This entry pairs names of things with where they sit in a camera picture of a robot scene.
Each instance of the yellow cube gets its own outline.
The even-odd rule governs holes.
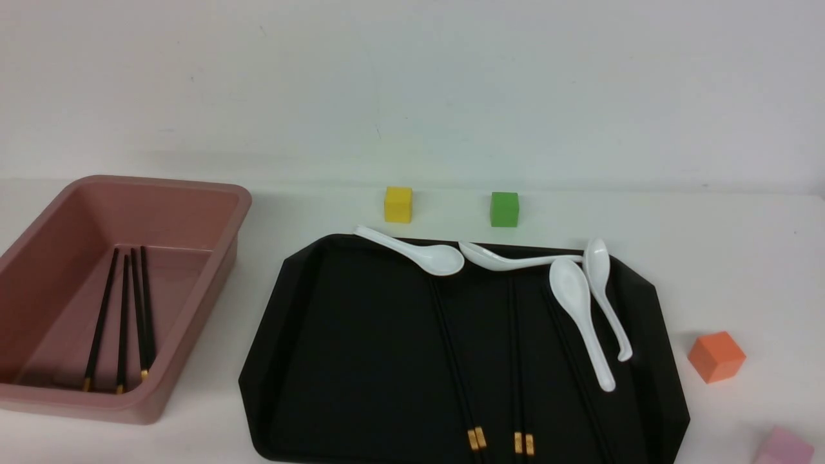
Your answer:
[[[409,224],[413,220],[413,190],[410,187],[387,187],[384,197],[384,220]]]

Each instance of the orange cube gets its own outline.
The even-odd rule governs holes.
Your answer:
[[[735,376],[746,356],[730,334],[719,332],[697,338],[687,358],[705,383],[713,383]]]

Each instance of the serving tray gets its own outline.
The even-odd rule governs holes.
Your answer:
[[[484,246],[508,258],[581,254]],[[612,258],[607,295],[634,346],[630,361],[616,360],[594,302],[611,393],[551,296],[548,267],[467,263],[432,277],[367,240],[324,237],[285,260],[239,378],[252,444],[289,462],[671,464],[690,417],[656,290]],[[535,440],[529,458],[514,448],[519,397]],[[468,441],[473,427],[483,429],[480,451]]]

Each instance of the pink plastic bin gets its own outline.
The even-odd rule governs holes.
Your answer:
[[[66,187],[0,258],[0,408],[157,421],[234,264],[251,204],[246,189],[217,183],[93,176]],[[130,297],[127,392],[114,395],[122,256],[140,245],[158,355],[141,383]],[[96,388],[82,392],[115,246]]]

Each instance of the chopstick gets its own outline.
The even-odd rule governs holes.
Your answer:
[[[564,358],[565,361],[567,361],[568,369],[573,375],[573,379],[575,380],[577,390],[581,394],[580,396],[585,409],[585,413],[588,417],[591,418],[591,425],[595,429],[594,436],[596,437],[596,445],[599,448],[599,452],[606,462],[613,462],[613,459],[611,458],[611,447],[609,443],[607,443],[606,441],[605,433],[603,427],[601,426],[602,421],[599,419],[599,414],[596,411],[595,405],[591,398],[591,394],[589,393],[591,387],[583,378],[581,366],[577,365],[574,361],[574,354],[573,349],[570,346],[570,340],[568,339],[567,335],[564,333],[564,329],[562,328],[563,321],[559,318],[559,314],[562,314],[564,312],[564,309],[559,307],[559,302],[553,295],[553,291],[550,290],[549,285],[544,284],[541,287],[541,295],[544,297],[544,302],[547,304],[547,314],[550,316],[550,320],[553,322],[556,337],[558,337],[559,339],[559,345],[560,348],[563,350]]]
[[[140,247],[140,270],[144,284],[144,338],[146,342],[146,368],[149,369],[158,355],[155,344],[154,323],[152,318],[152,298],[149,291],[149,265],[146,261],[146,247]]]
[[[120,340],[117,350],[117,395],[126,388],[126,349],[129,346],[129,255],[123,257],[123,292],[120,298]]]
[[[462,415],[464,416],[464,424],[467,427],[467,437],[469,440],[470,449],[473,451],[474,459],[481,461],[483,464],[488,462],[487,457],[487,439],[484,437],[484,431],[480,425],[477,425],[478,415],[474,414],[474,402],[471,400],[472,391],[469,383],[461,372],[461,365],[456,355],[455,343],[450,331],[450,322],[447,319],[447,314],[441,307],[441,298],[438,294],[438,287],[435,282],[430,280],[430,288],[433,293],[434,306],[436,307],[436,316],[438,317],[439,329],[441,333],[441,342],[444,345],[445,354],[447,356],[450,374],[453,377],[453,386],[455,394],[458,397],[459,406]]]
[[[97,369],[97,357],[101,351],[101,340],[103,339],[103,329],[106,327],[106,313],[109,309],[109,296],[111,294],[111,284],[115,280],[115,267],[117,265],[117,256],[120,251],[115,248],[111,255],[111,264],[109,265],[109,275],[106,277],[106,288],[103,290],[103,301],[101,301],[100,312],[97,313],[97,325],[95,325],[95,334],[92,338],[92,348],[89,350],[89,360],[86,363],[86,376],[83,379],[83,391],[90,391],[92,389],[92,380],[95,377],[95,370]]]
[[[140,380],[149,375],[149,357],[146,354],[146,333],[144,327],[144,306],[140,300],[140,280],[138,279],[138,253],[130,250],[132,257],[132,294],[134,295],[134,321],[138,329],[138,353],[140,355]]]
[[[533,409],[530,403],[527,362],[524,359],[526,343],[521,333],[521,321],[518,316],[515,281],[508,279],[508,316],[510,320],[510,366],[513,411],[513,451],[516,461],[535,456],[535,437],[533,436]]]

